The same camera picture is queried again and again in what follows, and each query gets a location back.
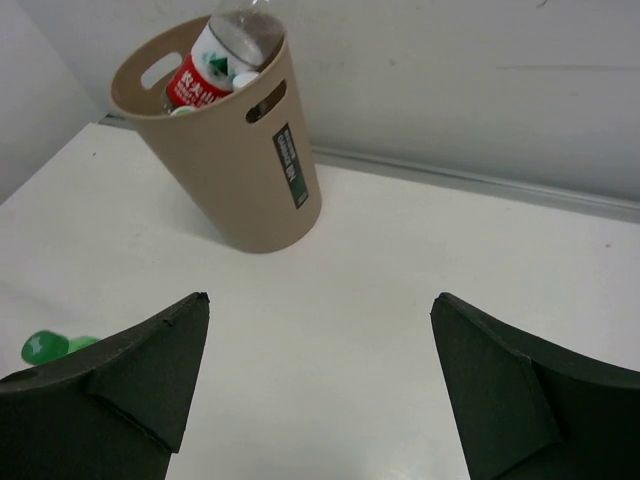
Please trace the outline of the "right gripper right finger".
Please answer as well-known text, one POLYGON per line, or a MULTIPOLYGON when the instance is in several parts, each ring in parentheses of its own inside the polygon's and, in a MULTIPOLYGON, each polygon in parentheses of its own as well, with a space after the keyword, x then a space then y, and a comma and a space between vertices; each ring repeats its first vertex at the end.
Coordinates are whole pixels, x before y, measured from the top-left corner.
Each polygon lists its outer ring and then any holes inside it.
POLYGON ((636 479, 639 374, 497 320, 450 294, 431 310, 473 479, 636 479))

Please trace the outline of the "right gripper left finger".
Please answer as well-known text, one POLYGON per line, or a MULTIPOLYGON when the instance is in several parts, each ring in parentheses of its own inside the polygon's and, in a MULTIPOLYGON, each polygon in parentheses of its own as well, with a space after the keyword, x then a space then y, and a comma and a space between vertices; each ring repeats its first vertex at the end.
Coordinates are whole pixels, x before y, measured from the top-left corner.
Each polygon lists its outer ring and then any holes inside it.
POLYGON ((4 479, 163 479, 181 447, 210 307, 194 292, 1 381, 4 479))

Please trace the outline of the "clear bottle green cap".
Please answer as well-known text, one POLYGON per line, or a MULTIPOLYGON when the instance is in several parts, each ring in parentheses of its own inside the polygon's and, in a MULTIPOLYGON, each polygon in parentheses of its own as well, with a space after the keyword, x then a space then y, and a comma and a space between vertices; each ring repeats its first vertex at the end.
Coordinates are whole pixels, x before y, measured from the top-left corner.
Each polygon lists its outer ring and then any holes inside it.
POLYGON ((193 113, 194 111, 196 111, 196 108, 193 106, 180 106, 175 108, 174 110, 171 111, 170 115, 171 116, 179 116, 179 115, 186 115, 189 113, 193 113))

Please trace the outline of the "red label clear bottle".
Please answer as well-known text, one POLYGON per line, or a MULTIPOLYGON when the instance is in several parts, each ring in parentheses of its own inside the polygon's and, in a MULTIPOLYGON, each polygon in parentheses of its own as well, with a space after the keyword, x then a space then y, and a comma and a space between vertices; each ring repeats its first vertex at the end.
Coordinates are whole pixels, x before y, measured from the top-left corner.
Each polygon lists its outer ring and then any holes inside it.
POLYGON ((220 1, 162 93, 162 109, 203 107, 233 91, 241 74, 277 55, 285 27, 272 1, 220 1))

